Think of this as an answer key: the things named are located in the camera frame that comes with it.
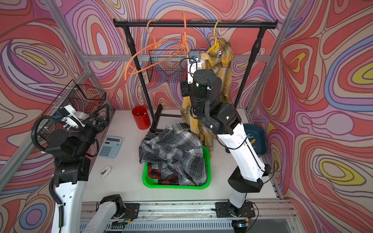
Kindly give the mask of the yellow plaid shirt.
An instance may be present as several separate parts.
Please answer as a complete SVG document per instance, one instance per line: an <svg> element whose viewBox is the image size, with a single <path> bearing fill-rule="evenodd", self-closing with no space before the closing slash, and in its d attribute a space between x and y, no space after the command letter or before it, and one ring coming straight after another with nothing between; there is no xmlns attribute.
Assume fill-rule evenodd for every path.
<svg viewBox="0 0 373 233"><path fill-rule="evenodd" d="M208 52L207 69L212 70L222 80L220 100L225 103L232 103L231 86L232 86L232 60L234 54L229 41L221 38L216 45L212 46ZM216 138L213 132L208 129L201 120L193 119L190 115L191 101L190 97L184 97L181 116L184 123L190 126L190 131L199 138L202 144L209 150L210 157L214 153L214 142Z"/></svg>

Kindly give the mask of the yellow hanger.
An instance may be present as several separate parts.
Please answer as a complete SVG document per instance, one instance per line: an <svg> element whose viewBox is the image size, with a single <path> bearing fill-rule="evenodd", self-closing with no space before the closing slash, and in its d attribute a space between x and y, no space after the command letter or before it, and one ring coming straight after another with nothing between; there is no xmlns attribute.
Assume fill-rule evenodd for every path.
<svg viewBox="0 0 373 233"><path fill-rule="evenodd" d="M221 22L221 20L218 20L218 21L215 23L215 25L214 25L213 36L214 36L215 41L214 41L214 44L213 44L213 45L208 49L207 53L210 53L210 52L216 50L217 47L219 46L219 44L218 44L218 37L217 37L217 26L218 26L218 24L219 24L220 22Z"/></svg>

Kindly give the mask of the grey plaid shirt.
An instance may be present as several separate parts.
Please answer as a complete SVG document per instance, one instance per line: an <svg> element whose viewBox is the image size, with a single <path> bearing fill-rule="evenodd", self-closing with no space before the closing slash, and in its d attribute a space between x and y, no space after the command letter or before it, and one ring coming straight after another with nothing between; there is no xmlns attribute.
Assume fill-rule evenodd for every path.
<svg viewBox="0 0 373 233"><path fill-rule="evenodd" d="M166 126L158 135L148 133L139 146L139 162L151 163L163 180L176 175L179 185L200 186L207 180L201 141L189 125Z"/></svg>

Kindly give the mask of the red black plaid shirt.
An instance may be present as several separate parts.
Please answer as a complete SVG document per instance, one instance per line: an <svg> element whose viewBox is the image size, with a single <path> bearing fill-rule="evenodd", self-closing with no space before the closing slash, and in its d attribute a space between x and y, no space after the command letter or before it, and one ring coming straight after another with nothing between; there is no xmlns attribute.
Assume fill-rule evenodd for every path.
<svg viewBox="0 0 373 233"><path fill-rule="evenodd" d="M163 180L161 178L161 171L153 169L151 163L148 163L147 167L148 167L148 170L147 170L148 177L151 179L157 180L157 183L159 185L179 185L177 174Z"/></svg>

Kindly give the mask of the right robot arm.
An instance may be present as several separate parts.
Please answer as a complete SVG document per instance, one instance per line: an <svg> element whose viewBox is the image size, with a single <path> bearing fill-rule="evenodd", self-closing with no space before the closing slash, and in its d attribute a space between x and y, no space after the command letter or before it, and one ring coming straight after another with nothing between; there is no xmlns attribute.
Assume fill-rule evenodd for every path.
<svg viewBox="0 0 373 233"><path fill-rule="evenodd" d="M240 217L252 209L246 201L247 193L260 192L262 177L268 176L272 168L258 158L236 107L220 100L221 85L214 71L196 70L187 73L181 92L190 99L189 115L212 131L238 165L228 179L232 188L229 200L215 204L217 217Z"/></svg>

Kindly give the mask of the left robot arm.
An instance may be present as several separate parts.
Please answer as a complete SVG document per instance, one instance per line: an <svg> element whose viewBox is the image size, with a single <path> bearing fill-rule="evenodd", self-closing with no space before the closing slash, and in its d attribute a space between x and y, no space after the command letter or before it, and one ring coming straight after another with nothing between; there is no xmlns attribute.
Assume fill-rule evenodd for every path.
<svg viewBox="0 0 373 233"><path fill-rule="evenodd" d="M49 193L55 201L53 233L80 232L83 197L94 157L88 151L92 145L100 146L96 136L109 125L110 111L110 106L104 104L80 120L76 110L67 105L58 110L59 119L41 116L32 127L33 145L54 157L55 171L49 183ZM46 147L38 140L39 125L43 121L61 125L46 137Z"/></svg>

